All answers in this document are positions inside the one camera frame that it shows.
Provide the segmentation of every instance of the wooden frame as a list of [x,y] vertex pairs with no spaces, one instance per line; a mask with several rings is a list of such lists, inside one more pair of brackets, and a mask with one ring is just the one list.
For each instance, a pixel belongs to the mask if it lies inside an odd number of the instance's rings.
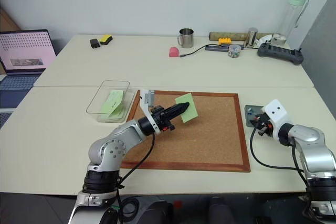
[[[155,94],[172,94],[184,95],[189,92],[182,91],[155,91]],[[234,99],[238,134],[240,141],[240,150],[243,164],[204,164],[204,163],[178,163],[178,162],[144,162],[140,167],[145,169],[178,169],[178,170],[218,170],[228,172],[250,172],[250,164],[248,159],[245,134],[243,129],[243,122],[240,112],[239,98],[236,93],[205,93],[205,92],[191,92],[193,96],[207,96],[207,97],[232,97]],[[127,121],[134,118],[136,109],[140,101],[140,90],[137,91],[134,103],[130,110]],[[137,162],[122,163],[122,168],[133,168]]]

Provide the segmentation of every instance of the cork board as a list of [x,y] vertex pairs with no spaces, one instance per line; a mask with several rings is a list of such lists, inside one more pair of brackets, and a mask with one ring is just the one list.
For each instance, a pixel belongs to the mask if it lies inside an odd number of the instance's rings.
[[[188,92],[155,91],[155,105],[168,108]],[[145,169],[250,172],[238,94],[191,92],[198,117],[185,124],[180,116],[175,130],[157,135]],[[144,116],[137,92],[127,121]],[[122,168],[133,168],[148,152],[152,136],[131,149]]]

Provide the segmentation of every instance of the water bottle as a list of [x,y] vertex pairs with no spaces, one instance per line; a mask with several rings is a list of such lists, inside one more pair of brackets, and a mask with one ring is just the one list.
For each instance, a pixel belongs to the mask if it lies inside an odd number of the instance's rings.
[[298,21],[306,10],[309,0],[289,0],[286,13],[279,29],[272,36],[271,44],[283,46],[294,27],[298,27]]

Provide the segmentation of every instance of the white wall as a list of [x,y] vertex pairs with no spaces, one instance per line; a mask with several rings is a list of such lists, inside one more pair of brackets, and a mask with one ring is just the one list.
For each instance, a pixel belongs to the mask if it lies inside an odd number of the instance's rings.
[[[23,29],[47,28],[64,45],[74,34],[176,35],[276,31],[287,0],[0,0]],[[326,0],[311,0],[289,42],[299,47]]]

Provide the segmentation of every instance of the yellow lego brick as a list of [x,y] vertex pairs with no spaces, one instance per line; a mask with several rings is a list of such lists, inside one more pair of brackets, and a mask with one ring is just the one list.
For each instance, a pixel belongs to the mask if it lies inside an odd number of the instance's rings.
[[112,40],[112,35],[105,34],[103,37],[101,37],[101,39],[99,40],[99,42],[102,45],[107,45],[111,40]]
[[219,38],[218,39],[218,44],[231,44],[231,39],[230,38]]

